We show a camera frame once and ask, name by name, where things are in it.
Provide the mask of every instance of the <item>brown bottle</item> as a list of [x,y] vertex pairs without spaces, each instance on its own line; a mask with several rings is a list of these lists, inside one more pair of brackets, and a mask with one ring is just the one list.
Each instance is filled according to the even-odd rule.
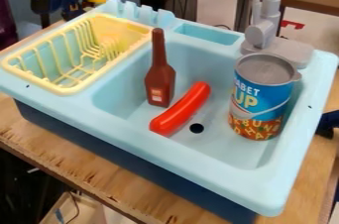
[[145,77],[147,98],[151,105],[169,107],[174,95],[175,70],[166,59],[165,38],[162,29],[153,29],[153,61]]

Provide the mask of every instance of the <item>red sausage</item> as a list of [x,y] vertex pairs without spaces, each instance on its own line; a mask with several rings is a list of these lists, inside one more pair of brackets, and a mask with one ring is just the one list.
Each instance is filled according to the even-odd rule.
[[170,136],[205,103],[210,91],[211,88],[206,82],[195,82],[171,108],[151,121],[150,130],[166,137]]

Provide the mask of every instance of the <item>yellow dish rack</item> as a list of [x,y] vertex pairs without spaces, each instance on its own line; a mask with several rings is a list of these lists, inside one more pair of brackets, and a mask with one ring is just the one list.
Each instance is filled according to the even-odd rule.
[[65,24],[1,65],[58,95],[82,90],[151,39],[151,27],[106,14]]

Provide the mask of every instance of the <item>floor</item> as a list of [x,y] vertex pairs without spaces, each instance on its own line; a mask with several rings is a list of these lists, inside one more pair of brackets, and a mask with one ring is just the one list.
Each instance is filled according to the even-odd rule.
[[[198,0],[197,21],[233,29],[237,0]],[[281,35],[339,55],[339,17],[287,8],[284,19],[304,24],[301,30],[282,28]]]

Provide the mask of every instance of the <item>soup can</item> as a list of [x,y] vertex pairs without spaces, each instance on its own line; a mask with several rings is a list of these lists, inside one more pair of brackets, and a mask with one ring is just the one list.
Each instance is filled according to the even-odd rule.
[[228,123],[239,135],[256,141],[275,137],[295,81],[301,75],[285,58],[250,54],[235,64]]

